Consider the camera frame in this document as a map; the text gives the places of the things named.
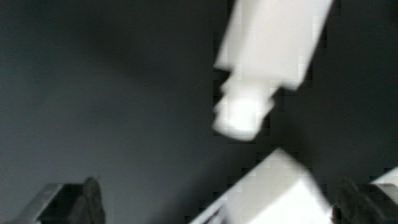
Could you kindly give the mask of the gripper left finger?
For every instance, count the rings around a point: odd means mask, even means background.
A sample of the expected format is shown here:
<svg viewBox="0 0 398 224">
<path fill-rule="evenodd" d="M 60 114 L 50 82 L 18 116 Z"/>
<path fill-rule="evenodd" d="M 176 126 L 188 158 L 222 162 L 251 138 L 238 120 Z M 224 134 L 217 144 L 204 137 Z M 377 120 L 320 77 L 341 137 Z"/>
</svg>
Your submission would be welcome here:
<svg viewBox="0 0 398 224">
<path fill-rule="evenodd" d="M 94 177 L 82 184 L 64 184 L 44 207 L 41 224 L 105 224 L 101 187 Z"/>
</svg>

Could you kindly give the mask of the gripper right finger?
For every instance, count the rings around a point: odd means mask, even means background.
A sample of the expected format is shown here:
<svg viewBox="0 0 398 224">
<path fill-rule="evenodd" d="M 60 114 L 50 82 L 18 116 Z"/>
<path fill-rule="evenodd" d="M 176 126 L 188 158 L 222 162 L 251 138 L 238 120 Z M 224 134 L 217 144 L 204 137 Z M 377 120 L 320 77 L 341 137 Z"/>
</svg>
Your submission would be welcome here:
<svg viewBox="0 0 398 224">
<path fill-rule="evenodd" d="M 398 224 L 398 186 L 341 183 L 332 224 Z"/>
</svg>

